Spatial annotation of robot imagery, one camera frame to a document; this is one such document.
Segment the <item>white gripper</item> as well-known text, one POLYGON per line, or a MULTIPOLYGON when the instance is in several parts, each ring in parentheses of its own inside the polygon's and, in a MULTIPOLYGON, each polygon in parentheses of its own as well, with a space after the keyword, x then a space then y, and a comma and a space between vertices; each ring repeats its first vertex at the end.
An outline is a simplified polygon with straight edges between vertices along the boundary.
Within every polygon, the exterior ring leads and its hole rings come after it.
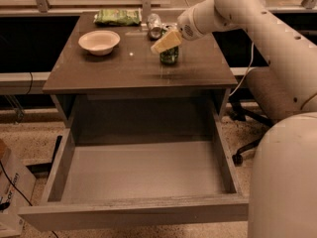
POLYGON ((199 4, 190 7, 177 18, 177 28, 180 32, 177 29, 168 30, 151 46, 151 51, 154 54, 160 54, 177 47, 182 43, 182 37, 188 41, 204 37, 206 35, 205 23, 203 8, 199 4))

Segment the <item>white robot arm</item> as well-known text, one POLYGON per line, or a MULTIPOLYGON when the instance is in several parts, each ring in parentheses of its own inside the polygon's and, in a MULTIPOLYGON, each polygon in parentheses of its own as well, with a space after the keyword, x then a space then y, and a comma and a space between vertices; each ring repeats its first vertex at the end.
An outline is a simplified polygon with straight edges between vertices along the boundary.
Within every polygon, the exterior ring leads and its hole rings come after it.
POLYGON ((261 139, 250 181, 248 238, 317 238, 317 47, 264 5, 264 0, 206 0, 177 18, 153 46, 159 54, 215 31, 243 29, 299 113, 261 139))

